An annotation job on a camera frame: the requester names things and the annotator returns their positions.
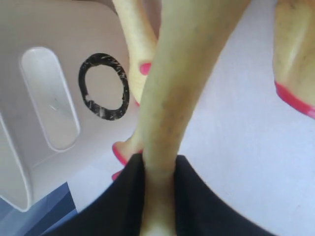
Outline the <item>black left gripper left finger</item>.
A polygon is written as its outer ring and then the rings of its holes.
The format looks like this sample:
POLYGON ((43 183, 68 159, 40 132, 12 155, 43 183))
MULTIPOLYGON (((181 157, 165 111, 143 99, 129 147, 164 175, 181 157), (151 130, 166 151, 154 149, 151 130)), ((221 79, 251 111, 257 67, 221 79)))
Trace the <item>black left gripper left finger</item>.
POLYGON ((47 236, 138 236, 145 198, 145 170, 135 154, 92 204, 47 236))

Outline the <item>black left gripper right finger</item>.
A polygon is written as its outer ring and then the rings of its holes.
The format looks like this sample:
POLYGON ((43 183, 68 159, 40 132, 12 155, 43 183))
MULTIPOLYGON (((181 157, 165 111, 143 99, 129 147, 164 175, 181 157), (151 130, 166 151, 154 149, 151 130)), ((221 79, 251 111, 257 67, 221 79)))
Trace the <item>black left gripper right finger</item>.
POLYGON ((183 155, 174 173, 178 236, 271 236, 222 201, 183 155))

